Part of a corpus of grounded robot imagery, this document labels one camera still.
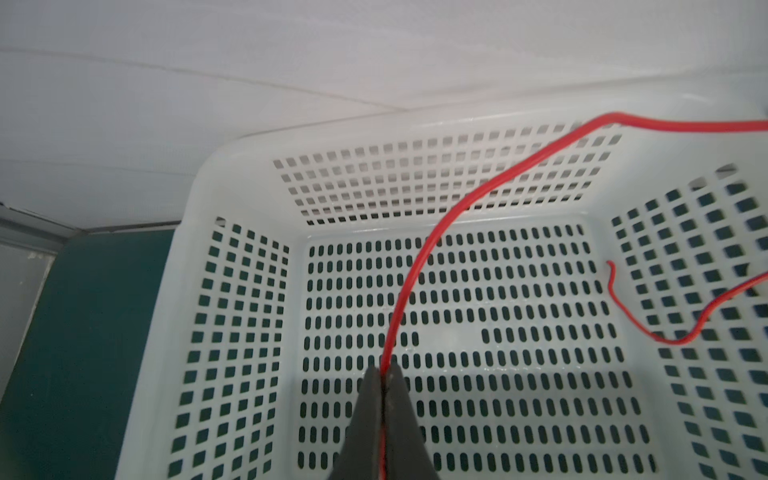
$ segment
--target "thick red cable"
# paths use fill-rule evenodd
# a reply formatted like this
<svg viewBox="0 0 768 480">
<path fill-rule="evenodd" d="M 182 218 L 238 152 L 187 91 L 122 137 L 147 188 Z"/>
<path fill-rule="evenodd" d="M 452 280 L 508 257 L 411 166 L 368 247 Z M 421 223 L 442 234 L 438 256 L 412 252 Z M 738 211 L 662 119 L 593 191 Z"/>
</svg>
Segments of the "thick red cable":
<svg viewBox="0 0 768 480">
<path fill-rule="evenodd" d="M 572 132 L 563 135 L 557 140 L 553 141 L 549 145 L 545 146 L 538 152 L 534 153 L 530 157 L 526 158 L 519 164 L 513 165 L 508 170 L 501 172 L 491 180 L 487 181 L 483 185 L 475 188 L 462 198 L 445 216 L 438 222 L 432 233 L 429 234 L 427 240 L 424 242 L 419 255 L 413 262 L 411 270 L 408 272 L 405 282 L 402 285 L 400 294 L 397 297 L 397 303 L 395 304 L 395 312 L 392 314 L 392 319 L 389 324 L 389 331 L 387 332 L 386 341 L 384 342 L 384 352 L 382 354 L 381 361 L 381 373 L 382 377 L 386 375 L 389 365 L 392 362 L 392 351 L 395 349 L 395 342 L 397 339 L 397 330 L 400 327 L 400 323 L 405 315 L 406 305 L 408 298 L 413 291 L 413 287 L 416 284 L 416 280 L 419 278 L 419 274 L 424 267 L 429 254 L 434 250 L 440 237 L 445 233 L 448 227 L 456 221 L 459 215 L 468 210 L 476 201 L 483 198 L 490 191 L 499 188 L 501 185 L 511 181 L 525 171 L 532 169 L 542 161 L 546 160 L 550 156 L 564 150 L 571 144 L 578 141 L 585 135 L 597 130 L 600 127 L 610 124 L 622 124 L 628 127 L 643 128 L 645 130 L 677 132 L 677 133 L 735 133 L 735 132 L 752 132 L 752 131 L 768 131 L 768 121 L 766 120 L 754 120 L 754 121 L 665 121 L 655 120 L 653 118 L 638 117 L 636 115 L 625 114 L 621 112 L 613 112 L 600 117 L 593 118 L 587 123 L 576 128 Z"/>
<path fill-rule="evenodd" d="M 632 315 L 632 312 L 630 312 L 629 309 L 626 306 L 624 306 L 621 300 L 619 300 L 619 297 L 616 296 L 616 293 L 614 292 L 614 281 L 616 280 L 616 264 L 613 263 L 611 260 L 609 260 L 607 263 L 608 265 L 611 266 L 611 278 L 608 279 L 608 294 L 611 295 L 611 298 L 614 299 L 614 302 L 619 306 L 621 311 L 624 312 L 624 315 L 626 315 L 627 318 L 632 323 L 634 323 L 634 325 L 638 329 L 640 329 L 642 333 L 645 333 L 646 335 L 656 340 L 657 342 L 666 343 L 667 345 L 685 345 L 687 343 L 693 342 L 696 339 L 696 337 L 699 336 L 699 334 L 701 333 L 701 330 L 704 329 L 704 324 L 707 323 L 707 320 L 710 318 L 710 316 L 715 312 L 715 310 L 720 308 L 720 305 L 734 298 L 736 295 L 739 295 L 740 293 L 744 293 L 745 291 L 757 285 L 758 283 L 762 283 L 768 280 L 768 272 L 765 272 L 762 275 L 755 276 L 754 278 L 747 280 L 746 282 L 742 283 L 736 288 L 728 290 L 722 295 L 719 295 L 717 298 L 709 302 L 706 308 L 704 308 L 704 310 L 701 312 L 701 315 L 699 315 L 699 319 L 696 321 L 696 325 L 686 336 L 676 340 L 669 340 L 645 328 L 645 326 L 642 323 L 638 322 L 637 319 L 634 318 L 634 315 Z"/>
</svg>

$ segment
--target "thin red wire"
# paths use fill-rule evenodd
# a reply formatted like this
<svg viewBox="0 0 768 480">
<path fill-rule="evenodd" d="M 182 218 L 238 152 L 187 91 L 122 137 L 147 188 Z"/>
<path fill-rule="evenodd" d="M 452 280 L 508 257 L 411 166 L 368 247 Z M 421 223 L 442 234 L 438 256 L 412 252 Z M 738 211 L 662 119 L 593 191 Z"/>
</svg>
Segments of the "thin red wire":
<svg viewBox="0 0 768 480">
<path fill-rule="evenodd" d="M 608 113 L 601 115 L 600 117 L 593 118 L 589 122 L 581 125 L 572 132 L 563 135 L 557 140 L 553 141 L 546 147 L 542 148 L 538 152 L 534 153 L 530 157 L 526 158 L 519 164 L 510 167 L 508 170 L 496 175 L 488 182 L 475 188 L 462 198 L 445 216 L 438 222 L 432 233 L 429 234 L 426 242 L 422 246 L 419 255 L 413 262 L 411 270 L 406 277 L 406 281 L 402 285 L 400 294 L 397 297 L 397 304 L 395 305 L 395 312 L 392 314 L 392 320 L 389 323 L 389 331 L 387 332 L 386 341 L 384 343 L 384 352 L 382 354 L 381 373 L 382 378 L 386 375 L 389 365 L 392 362 L 392 351 L 395 349 L 395 341 L 397 339 L 397 330 L 400 328 L 400 323 L 403 320 L 403 316 L 406 311 L 406 305 L 408 298 L 413 291 L 413 287 L 416 284 L 416 280 L 419 278 L 424 264 L 429 258 L 429 254 L 435 248 L 435 245 L 440 240 L 440 237 L 445 233 L 448 227 L 456 221 L 459 215 L 468 210 L 476 201 L 483 198 L 488 192 L 499 188 L 501 185 L 509 182 L 513 178 L 525 171 L 532 169 L 542 161 L 549 158 L 551 155 L 564 150 L 569 145 L 575 143 L 580 138 L 591 132 L 597 130 L 600 127 L 610 124 L 622 124 L 628 127 L 643 128 L 645 130 L 655 131 L 667 131 L 667 132 L 680 132 L 680 133 L 729 133 L 729 132 L 751 132 L 751 131 L 768 131 L 768 121 L 755 120 L 755 121 L 665 121 L 654 120 L 653 118 L 638 117 L 636 115 L 625 114 L 621 112 Z"/>
<path fill-rule="evenodd" d="M 528 170 L 531 170 L 533 167 L 540 164 L 542 161 L 558 153 L 559 151 L 564 150 L 565 148 L 575 143 L 585 135 L 590 134 L 591 132 L 597 130 L 600 127 L 603 127 L 605 125 L 610 125 L 610 124 L 622 124 L 628 127 L 643 128 L 645 130 L 677 132 L 677 133 L 716 134 L 716 133 L 731 133 L 731 132 L 743 133 L 743 132 L 751 132 L 751 131 L 768 131 L 768 121 L 765 121 L 765 120 L 725 121 L 725 122 L 722 122 L 722 121 L 711 121 L 711 122 L 710 121 L 701 121 L 701 122 L 665 121 L 665 120 L 655 120 L 653 118 L 638 117 L 637 115 L 630 115 L 630 114 L 625 114 L 621 112 L 613 112 L 613 113 L 601 115 L 600 117 L 593 118 L 586 124 L 581 125 L 579 128 L 576 128 L 572 132 L 566 135 L 563 135 L 562 137 L 553 141 L 552 143 L 542 148 L 538 152 L 534 153 L 530 157 L 526 158 L 519 164 L 513 165 L 508 170 L 501 172 L 499 175 L 496 175 L 488 182 L 475 188 L 473 191 L 466 194 L 464 198 L 462 198 L 456 205 L 454 205 L 454 207 L 451 210 L 449 210 L 448 213 L 445 214 L 445 216 L 438 222 L 438 224 L 435 225 L 435 228 L 432 229 L 432 233 L 429 234 L 429 237 L 427 237 L 427 240 L 424 242 L 424 245 L 422 246 L 421 251 L 419 251 L 419 255 L 414 260 L 413 265 L 411 266 L 411 270 L 408 272 L 406 281 L 403 283 L 402 289 L 400 290 L 400 294 L 397 297 L 397 304 L 395 305 L 395 311 L 392 314 L 392 320 L 389 323 L 389 331 L 387 332 L 386 341 L 384 343 L 384 352 L 382 354 L 382 361 L 381 361 L 382 380 L 385 378 L 387 370 L 389 370 L 389 366 L 392 364 L 392 351 L 395 349 L 395 342 L 397 340 L 397 331 L 400 328 L 400 323 L 404 320 L 406 305 L 408 303 L 408 299 L 411 295 L 411 292 L 413 291 L 413 287 L 416 284 L 416 280 L 419 278 L 419 274 L 421 273 L 422 268 L 424 268 L 424 264 L 429 258 L 429 254 L 432 252 L 432 250 L 434 250 L 435 245 L 437 245 L 438 241 L 440 240 L 440 237 L 442 237 L 442 235 L 451 226 L 451 224 L 456 221 L 458 216 L 463 214 L 466 210 L 469 210 L 469 208 L 476 201 L 483 198 L 486 194 L 488 194 L 492 190 L 495 190 L 501 185 L 511 181 L 518 175 L 523 174 Z M 692 341 L 703 329 L 703 325 L 707 321 L 707 318 L 709 318 L 712 312 L 716 310 L 721 303 L 726 302 L 727 300 L 730 300 L 731 298 L 738 295 L 739 293 L 742 293 L 744 290 L 747 290 L 750 287 L 757 285 L 758 283 L 768 279 L 768 272 L 766 272 L 763 275 L 753 278 L 745 283 L 742 283 L 738 287 L 732 290 L 729 290 L 728 292 L 725 292 L 723 295 L 718 296 L 715 300 L 713 300 L 707 306 L 706 309 L 704 309 L 704 311 L 701 314 L 701 318 L 699 318 L 699 321 L 697 322 L 696 326 L 694 327 L 693 330 L 691 330 L 690 333 L 688 333 L 688 335 L 686 335 L 682 339 L 670 341 L 670 340 L 662 339 L 661 337 L 656 336 L 652 332 L 649 332 L 647 329 L 645 329 L 632 316 L 632 314 L 629 312 L 627 307 L 625 307 L 619 301 L 619 299 L 616 297 L 613 291 L 613 283 L 616 277 L 616 268 L 613 262 L 609 261 L 609 264 L 611 265 L 611 280 L 608 284 L 608 291 L 610 292 L 611 297 L 614 299 L 614 302 L 616 302 L 616 304 L 624 311 L 624 313 L 627 314 L 627 317 L 629 317 L 632 323 L 634 323 L 635 326 L 640 328 L 644 333 L 651 336 L 657 341 L 669 343 L 671 345 L 683 345 L 684 343 L 688 343 Z M 381 438 L 382 448 L 381 448 L 380 458 L 379 458 L 380 480 L 386 480 L 386 467 L 384 466 L 386 464 L 386 447 L 384 445 L 385 441 L 386 441 L 386 437 L 382 435 L 382 438 Z"/>
<path fill-rule="evenodd" d="M 614 292 L 614 281 L 616 280 L 616 264 L 613 263 L 611 260 L 609 260 L 607 263 L 608 265 L 611 266 L 611 278 L 608 279 L 608 294 L 611 295 L 611 298 L 614 299 L 614 302 L 619 306 L 621 311 L 624 312 L 624 315 L 626 315 L 627 318 L 632 323 L 634 323 L 634 325 L 638 329 L 640 329 L 642 333 L 645 333 L 646 335 L 656 340 L 657 342 L 666 343 L 667 345 L 685 345 L 687 343 L 693 342 L 696 339 L 696 337 L 699 336 L 699 334 L 701 333 L 701 330 L 704 329 L 704 324 L 707 323 L 707 320 L 715 312 L 715 310 L 717 310 L 720 307 L 720 305 L 734 298 L 736 295 L 739 295 L 740 293 L 744 293 L 745 291 L 757 285 L 758 283 L 768 280 L 768 272 L 765 272 L 762 275 L 755 276 L 754 278 L 747 280 L 746 282 L 742 283 L 736 288 L 728 290 L 722 295 L 719 295 L 717 298 L 715 298 L 715 300 L 712 300 L 707 305 L 706 308 L 704 308 L 704 310 L 701 312 L 701 315 L 699 316 L 699 319 L 696 321 L 696 326 L 694 326 L 694 328 L 686 336 L 676 340 L 668 340 L 662 336 L 659 336 L 651 332 L 649 329 L 645 328 L 645 326 L 642 323 L 638 322 L 637 319 L 634 318 L 634 316 L 632 315 L 632 312 L 630 312 L 629 309 L 626 306 L 624 306 L 621 300 L 619 300 L 619 297 L 616 296 L 616 293 Z"/>
</svg>

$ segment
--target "green surface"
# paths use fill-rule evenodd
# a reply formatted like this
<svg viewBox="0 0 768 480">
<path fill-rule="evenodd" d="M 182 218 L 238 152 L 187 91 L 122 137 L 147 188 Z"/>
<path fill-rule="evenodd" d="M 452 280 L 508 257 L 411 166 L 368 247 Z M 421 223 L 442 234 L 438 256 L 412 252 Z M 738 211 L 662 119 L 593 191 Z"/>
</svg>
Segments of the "green surface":
<svg viewBox="0 0 768 480">
<path fill-rule="evenodd" d="M 0 478 L 113 478 L 172 231 L 90 235 L 54 262 L 0 404 Z"/>
</svg>

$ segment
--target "perforated basket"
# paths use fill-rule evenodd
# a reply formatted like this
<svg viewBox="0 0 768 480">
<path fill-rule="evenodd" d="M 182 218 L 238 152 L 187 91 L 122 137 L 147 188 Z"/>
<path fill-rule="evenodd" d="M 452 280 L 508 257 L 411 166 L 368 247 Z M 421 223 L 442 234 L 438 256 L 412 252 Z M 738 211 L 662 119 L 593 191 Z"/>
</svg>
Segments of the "perforated basket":
<svg viewBox="0 0 768 480">
<path fill-rule="evenodd" d="M 248 137 L 200 170 L 167 261 L 118 478 L 325 478 L 399 285 L 463 194 L 606 111 L 757 118 L 712 91 L 550 96 Z M 441 478 L 758 478 L 766 140 L 617 125 L 442 238 L 396 362 Z"/>
</svg>

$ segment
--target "white plastic basket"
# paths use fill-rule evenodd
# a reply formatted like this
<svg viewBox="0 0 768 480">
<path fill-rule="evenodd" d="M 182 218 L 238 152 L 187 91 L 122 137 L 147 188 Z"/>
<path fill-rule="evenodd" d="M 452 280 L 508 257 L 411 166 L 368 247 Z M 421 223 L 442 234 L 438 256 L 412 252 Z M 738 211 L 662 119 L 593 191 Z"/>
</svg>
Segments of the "white plastic basket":
<svg viewBox="0 0 768 480">
<path fill-rule="evenodd" d="M 325 478 L 412 258 L 463 194 L 606 111 L 760 113 L 711 91 L 558 95 L 244 138 L 195 180 L 118 478 Z M 492 193 L 423 272 L 396 361 L 441 478 L 759 478 L 762 134 L 606 127 Z"/>
</svg>

